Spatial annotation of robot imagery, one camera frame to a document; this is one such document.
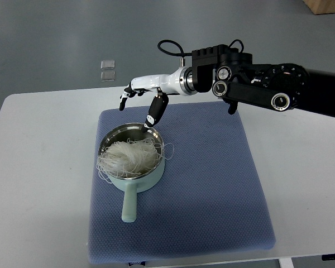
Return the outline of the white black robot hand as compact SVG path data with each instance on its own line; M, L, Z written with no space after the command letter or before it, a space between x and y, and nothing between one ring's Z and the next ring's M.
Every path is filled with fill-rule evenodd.
M142 132L147 132L161 120L168 106L169 95L190 96L197 93L192 83L192 69L180 67L170 75L147 75L132 79L123 90L119 110L124 110L128 98L141 96L146 92L154 92L156 95L149 107Z

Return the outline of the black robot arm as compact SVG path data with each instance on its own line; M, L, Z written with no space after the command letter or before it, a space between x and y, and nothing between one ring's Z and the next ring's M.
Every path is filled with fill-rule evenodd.
M335 118L335 73L292 63L253 64L252 55L217 45L192 51L192 83L230 105L239 103L277 112L301 109Z

